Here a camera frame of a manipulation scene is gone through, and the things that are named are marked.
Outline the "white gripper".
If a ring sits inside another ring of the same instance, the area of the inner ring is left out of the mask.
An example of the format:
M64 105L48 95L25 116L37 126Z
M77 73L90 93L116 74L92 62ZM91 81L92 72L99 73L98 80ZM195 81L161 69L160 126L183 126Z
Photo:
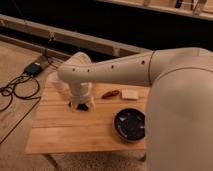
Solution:
M93 107L91 83L71 84L69 105L73 110L88 111Z

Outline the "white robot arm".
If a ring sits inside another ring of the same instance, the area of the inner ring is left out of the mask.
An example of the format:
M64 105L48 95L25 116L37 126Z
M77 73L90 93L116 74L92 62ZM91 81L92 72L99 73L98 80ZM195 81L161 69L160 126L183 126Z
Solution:
M147 171L213 171L213 52L176 48L97 63L78 52L58 76L75 103L90 99L90 83L149 87Z

